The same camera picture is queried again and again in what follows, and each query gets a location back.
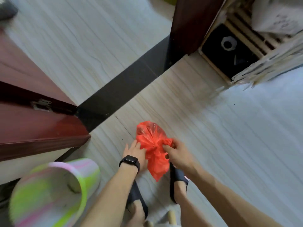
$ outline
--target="hand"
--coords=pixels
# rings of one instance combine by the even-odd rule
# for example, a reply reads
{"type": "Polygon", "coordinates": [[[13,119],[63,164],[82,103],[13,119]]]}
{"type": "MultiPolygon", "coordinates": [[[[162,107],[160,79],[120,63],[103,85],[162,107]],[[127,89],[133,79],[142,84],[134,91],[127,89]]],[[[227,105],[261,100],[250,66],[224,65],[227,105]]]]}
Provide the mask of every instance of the hand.
{"type": "Polygon", "coordinates": [[[136,157],[140,163],[140,172],[147,169],[147,160],[145,159],[146,149],[141,149],[141,143],[138,143],[137,140],[134,140],[131,144],[131,147],[128,148],[128,143],[125,145],[125,149],[123,152],[122,158],[126,157],[127,155],[136,157]]]}
{"type": "Polygon", "coordinates": [[[166,158],[172,164],[184,171],[184,174],[189,178],[195,171],[195,166],[199,164],[192,154],[188,151],[185,144],[180,140],[173,139],[174,148],[163,145],[163,149],[168,153],[166,158]]]}

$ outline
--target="slipper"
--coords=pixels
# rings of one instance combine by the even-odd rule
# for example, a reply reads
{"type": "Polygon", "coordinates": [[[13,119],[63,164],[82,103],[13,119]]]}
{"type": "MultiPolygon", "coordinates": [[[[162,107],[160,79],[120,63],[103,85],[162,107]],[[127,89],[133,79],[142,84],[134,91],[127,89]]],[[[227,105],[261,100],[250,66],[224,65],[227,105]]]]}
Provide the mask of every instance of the slipper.
{"type": "Polygon", "coordinates": [[[139,191],[138,185],[136,183],[136,181],[134,181],[133,185],[131,186],[131,191],[129,192],[128,198],[127,198],[127,202],[126,202],[126,209],[127,206],[131,203],[133,203],[136,200],[140,200],[142,203],[142,207],[143,207],[143,211],[145,213],[145,219],[147,218],[148,214],[149,214],[149,210],[147,208],[147,205],[145,204],[142,195],[139,191]]]}
{"type": "Polygon", "coordinates": [[[177,169],[174,167],[172,163],[169,164],[170,172],[171,172],[171,182],[170,182],[170,196],[174,203],[176,203],[174,198],[174,183],[176,181],[182,181],[186,183],[186,191],[188,185],[188,179],[185,177],[183,170],[177,169]]]}

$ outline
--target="plastic bag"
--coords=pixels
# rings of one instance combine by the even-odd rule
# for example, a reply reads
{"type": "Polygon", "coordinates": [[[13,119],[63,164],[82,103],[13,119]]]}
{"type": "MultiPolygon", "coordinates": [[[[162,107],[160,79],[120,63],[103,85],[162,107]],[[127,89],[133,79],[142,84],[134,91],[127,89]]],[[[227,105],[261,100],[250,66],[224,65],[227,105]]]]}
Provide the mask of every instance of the plastic bag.
{"type": "Polygon", "coordinates": [[[147,168],[151,175],[159,181],[169,169],[167,153],[162,145],[172,146],[172,139],[167,138],[164,130],[156,123],[145,121],[137,125],[136,140],[141,143],[141,149],[146,149],[147,168]]]}

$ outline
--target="floor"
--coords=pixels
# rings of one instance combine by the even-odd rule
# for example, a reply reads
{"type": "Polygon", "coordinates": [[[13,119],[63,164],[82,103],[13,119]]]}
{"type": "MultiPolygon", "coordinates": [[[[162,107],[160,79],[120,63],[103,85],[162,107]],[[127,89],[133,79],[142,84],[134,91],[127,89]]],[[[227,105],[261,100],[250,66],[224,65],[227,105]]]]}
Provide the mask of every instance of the floor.
{"type": "MultiPolygon", "coordinates": [[[[173,14],[161,0],[19,0],[19,6],[7,32],[77,105],[168,36],[173,14]]],[[[69,157],[92,158],[100,167],[101,184],[87,209],[117,171],[136,125],[150,120],[261,211],[286,227],[302,226],[303,68],[248,89],[227,88],[198,53],[167,68],[161,75],[152,70],[152,83],[69,157]]],[[[146,172],[137,182],[150,221],[165,222],[169,209],[180,216],[169,198],[169,174],[156,183],[146,172]]],[[[226,226],[193,183],[187,194],[214,226],[226,226]]]]}
{"type": "MultiPolygon", "coordinates": [[[[74,158],[94,159],[101,186],[114,175],[136,125],[150,120],[178,137],[203,167],[283,226],[303,224],[303,68],[254,88],[224,81],[198,54],[185,56],[93,130],[74,158]]],[[[169,175],[159,182],[146,172],[137,180],[150,221],[164,222],[177,205],[169,198],[169,175]]],[[[192,183],[187,192],[214,226],[226,226],[192,183]]]]}

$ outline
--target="door hinge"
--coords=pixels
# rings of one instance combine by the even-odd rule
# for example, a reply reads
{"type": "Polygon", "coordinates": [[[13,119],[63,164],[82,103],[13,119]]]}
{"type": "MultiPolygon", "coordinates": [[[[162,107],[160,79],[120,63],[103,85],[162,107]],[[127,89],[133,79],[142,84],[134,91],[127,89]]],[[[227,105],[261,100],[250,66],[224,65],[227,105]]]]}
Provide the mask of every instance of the door hinge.
{"type": "Polygon", "coordinates": [[[31,106],[35,110],[40,111],[52,111],[51,109],[51,101],[45,100],[45,99],[39,99],[38,102],[32,101],[31,106]]]}

